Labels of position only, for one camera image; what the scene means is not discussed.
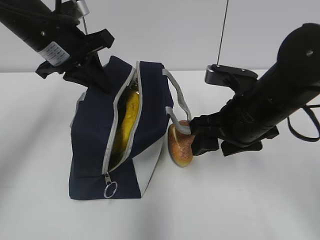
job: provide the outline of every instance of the white table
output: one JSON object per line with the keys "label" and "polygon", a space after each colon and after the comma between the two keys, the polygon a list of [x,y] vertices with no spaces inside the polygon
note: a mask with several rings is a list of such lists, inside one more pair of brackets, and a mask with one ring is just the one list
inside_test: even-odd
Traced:
{"label": "white table", "polygon": [[[217,112],[233,96],[205,84],[204,71],[173,75],[194,117]],[[187,168],[172,162],[165,145],[142,199],[74,201],[69,124],[85,88],[34,73],[1,73],[0,83],[1,240],[320,238],[320,145],[296,139],[285,122],[261,152],[223,157],[219,150]],[[303,111],[292,124],[316,134]]]}

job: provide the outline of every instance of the zipper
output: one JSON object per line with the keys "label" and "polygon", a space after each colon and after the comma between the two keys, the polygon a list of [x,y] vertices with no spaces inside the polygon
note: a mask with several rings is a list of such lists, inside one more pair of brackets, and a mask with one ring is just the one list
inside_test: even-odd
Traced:
{"label": "zipper", "polygon": [[[111,177],[108,172],[104,175],[104,178],[105,178],[106,187],[104,189],[103,195],[106,199],[110,199],[116,194],[118,190],[118,183],[116,181],[111,180]],[[113,185],[114,185],[114,190],[111,195],[108,195],[108,189],[111,188]]]}
{"label": "zipper", "polygon": [[[117,125],[118,125],[118,101],[121,97],[121,95],[123,94],[124,90],[126,89],[127,86],[132,87],[135,81],[135,78],[137,78],[137,88],[139,89],[139,109],[138,109],[138,114],[136,116],[134,125],[132,126],[131,132],[130,132],[130,136],[129,136],[129,140],[128,140],[128,144],[126,145],[125,151],[123,153],[123,157],[121,159],[121,161],[115,166],[113,167],[111,170],[109,170],[109,163],[110,163],[110,157],[111,157],[111,153],[112,153],[112,147],[114,145],[115,142],[115,137],[116,137],[116,132],[117,132]],[[112,124],[112,128],[110,131],[110,135],[109,135],[109,139],[108,139],[108,143],[106,146],[106,150],[105,150],[105,154],[104,154],[104,159],[103,159],[103,164],[102,164],[102,175],[104,175],[104,179],[105,179],[105,189],[103,192],[103,196],[106,199],[110,199],[112,198],[117,190],[118,190],[118,183],[116,181],[112,181],[110,174],[112,171],[114,171],[115,169],[117,169],[122,163],[125,162],[125,160],[128,158],[128,156],[131,153],[131,149],[132,149],[132,145],[134,142],[134,135],[136,133],[138,124],[139,124],[139,120],[140,120],[140,116],[142,113],[142,83],[141,83],[141,76],[140,76],[140,62],[137,62],[136,64],[136,69],[132,68],[131,73],[129,75],[129,77],[127,78],[127,80],[125,81],[125,83],[122,85],[121,89],[119,90],[119,92],[117,93],[114,102],[113,102],[113,110],[114,110],[114,119],[113,119],[113,124]],[[108,190],[114,186],[114,190],[112,192],[112,194],[108,195]]]}
{"label": "zipper", "polygon": [[142,102],[142,82],[141,82],[141,75],[140,75],[140,62],[138,61],[136,63],[136,72],[137,74],[135,76],[137,76],[137,88],[139,90],[139,109],[138,109],[138,114],[136,116],[135,122],[132,126],[130,135],[129,135],[129,140],[128,140],[128,144],[125,147],[125,150],[123,152],[123,156],[121,158],[121,161],[112,169],[109,170],[109,172],[113,172],[114,170],[116,170],[121,164],[123,164],[126,159],[129,157],[131,150],[132,150],[132,145],[134,143],[134,137],[135,137],[135,133],[136,130],[138,128],[139,125],[139,121],[140,121],[140,117],[141,117],[141,113],[142,113],[142,106],[143,106],[143,102]]}
{"label": "zipper", "polygon": [[123,94],[124,90],[126,89],[126,87],[132,81],[132,78],[133,78],[135,72],[136,72],[136,70],[133,67],[127,80],[124,82],[124,84],[120,88],[119,92],[117,93],[117,95],[115,96],[115,99],[113,101],[114,118],[113,118],[113,123],[112,123],[111,131],[110,131],[108,143],[106,145],[106,149],[105,149],[105,153],[104,153],[103,164],[102,164],[102,175],[109,175],[108,167],[109,167],[112,147],[113,147],[114,141],[115,141],[115,136],[116,136],[116,132],[117,132],[117,125],[118,125],[118,118],[119,118],[119,116],[118,116],[118,101],[119,101],[121,95]]}

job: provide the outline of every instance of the zipper pull ring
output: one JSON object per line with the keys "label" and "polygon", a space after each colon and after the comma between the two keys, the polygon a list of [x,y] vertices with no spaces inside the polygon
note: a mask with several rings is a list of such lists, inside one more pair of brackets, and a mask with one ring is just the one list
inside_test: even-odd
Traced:
{"label": "zipper pull ring", "polygon": [[[105,197],[106,199],[110,199],[110,198],[112,198],[112,197],[116,194],[116,192],[117,192],[117,190],[118,190],[118,183],[117,183],[116,181],[112,181],[112,180],[111,180],[111,177],[110,177],[110,175],[109,175],[109,172],[107,172],[106,175],[104,175],[104,178],[105,178],[106,187],[105,187],[105,189],[104,189],[103,195],[104,195],[104,197]],[[111,195],[108,196],[108,195],[107,195],[107,194],[108,194],[107,191],[108,191],[108,189],[109,189],[112,185],[114,185],[114,191],[113,191],[113,193],[112,193]]]}

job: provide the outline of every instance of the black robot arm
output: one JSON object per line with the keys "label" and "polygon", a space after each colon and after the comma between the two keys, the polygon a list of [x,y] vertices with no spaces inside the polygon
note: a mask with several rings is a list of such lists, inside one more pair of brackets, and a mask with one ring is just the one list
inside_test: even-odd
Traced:
{"label": "black robot arm", "polygon": [[[205,82],[230,87],[235,95],[219,112],[190,122],[191,132],[196,135],[193,155],[219,149],[218,139],[224,140],[221,148],[225,156],[259,151],[261,140],[276,137],[277,124],[300,108],[320,131],[311,107],[306,106],[320,94],[320,25],[307,23],[293,31],[283,41],[277,62],[259,80],[257,77],[246,69],[208,67]],[[310,140],[289,127],[296,137]]]}
{"label": "black robot arm", "polygon": [[106,29],[89,35],[78,29],[88,14],[84,0],[57,0],[56,8],[41,0],[0,0],[0,22],[45,58],[36,70],[42,78],[65,73],[66,81],[108,93],[112,86],[97,52],[110,48],[114,37]]}

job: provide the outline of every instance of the label sticker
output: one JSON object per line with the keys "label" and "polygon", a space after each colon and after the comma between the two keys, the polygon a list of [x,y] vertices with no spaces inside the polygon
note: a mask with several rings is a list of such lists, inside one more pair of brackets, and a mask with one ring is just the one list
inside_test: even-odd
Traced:
{"label": "label sticker", "polygon": [[38,53],[54,67],[63,64],[70,58],[70,55],[55,41]]}

